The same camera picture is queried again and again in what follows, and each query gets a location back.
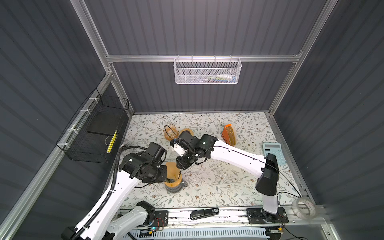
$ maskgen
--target calculator screen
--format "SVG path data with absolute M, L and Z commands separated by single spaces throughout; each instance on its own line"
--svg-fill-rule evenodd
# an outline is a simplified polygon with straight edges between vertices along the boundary
M 266 144 L 264 146 L 265 147 L 280 147 L 280 145 L 276 145 L 276 144 Z

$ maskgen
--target robotic arm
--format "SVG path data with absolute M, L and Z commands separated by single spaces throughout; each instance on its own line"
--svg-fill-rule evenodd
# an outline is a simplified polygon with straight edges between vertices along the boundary
M 117 153 L 137 148 L 121 145 Z M 161 157 L 167 151 L 160 145 L 151 142 L 148 148 L 139 153 L 130 153 L 122 163 L 116 163 L 114 175 L 107 189 L 92 210 L 76 225 L 67 227 L 61 235 L 64 240 L 115 240 L 120 239 L 138 225 L 149 226 L 154 219 L 155 208 L 145 202 L 138 203 L 129 213 L 113 219 L 115 213 L 133 188 L 140 183 L 164 182 L 167 178 L 167 167 L 160 166 Z
M 170 141 L 170 145 L 179 154 L 177 167 L 187 169 L 192 164 L 200 165 L 207 159 L 216 159 L 233 164 L 258 178 L 256 190 L 262 194 L 265 219 L 269 222 L 278 219 L 278 198 L 276 186 L 279 178 L 276 156 L 252 154 L 232 147 L 216 137 L 204 134 L 201 139 L 184 131 Z M 197 163 L 199 158 L 205 160 Z

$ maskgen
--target wire basket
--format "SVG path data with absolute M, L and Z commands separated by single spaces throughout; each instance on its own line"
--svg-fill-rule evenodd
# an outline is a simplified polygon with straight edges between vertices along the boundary
M 175 58 L 177 84 L 236 84 L 240 76 L 239 58 Z
M 68 129 L 67 127 L 62 133 L 63 136 L 66 131 L 70 131 L 66 142 L 57 142 L 56 145 L 65 152 L 69 159 L 74 161 L 100 163 L 113 161 L 128 124 L 128 110 L 128 99 L 99 94 L 98 97 L 92 101 L 88 109 L 78 111 L 78 113 L 83 111 L 83 115 L 78 124 L 72 129 Z M 116 124 L 117 135 L 110 149 L 110 153 L 107 153 L 107 150 L 112 140 L 111 136 L 87 131 L 98 113 L 114 116 L 118 119 L 118 123 Z

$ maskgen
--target dark gray panel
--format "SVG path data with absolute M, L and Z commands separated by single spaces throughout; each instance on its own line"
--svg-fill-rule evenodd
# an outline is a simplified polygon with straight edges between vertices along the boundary
M 340 0 L 275 114 L 343 239 L 380 238 L 384 226 L 383 11 Z
M 172 63 L 114 63 L 136 112 L 268 110 L 291 63 L 243 63 L 238 84 L 176 84 Z
M 68 1 L 1 1 L 0 44 L 2 222 L 105 71 Z
M 325 0 L 86 0 L 110 55 L 297 54 Z

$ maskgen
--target light blue calculator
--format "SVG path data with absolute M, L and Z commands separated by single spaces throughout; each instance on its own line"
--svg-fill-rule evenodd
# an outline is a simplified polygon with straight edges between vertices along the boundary
M 281 144 L 277 142 L 265 142 L 263 143 L 263 152 L 264 156 L 267 156 L 268 153 L 272 153 L 276 156 L 277 165 L 285 165 L 286 161 L 281 150 Z

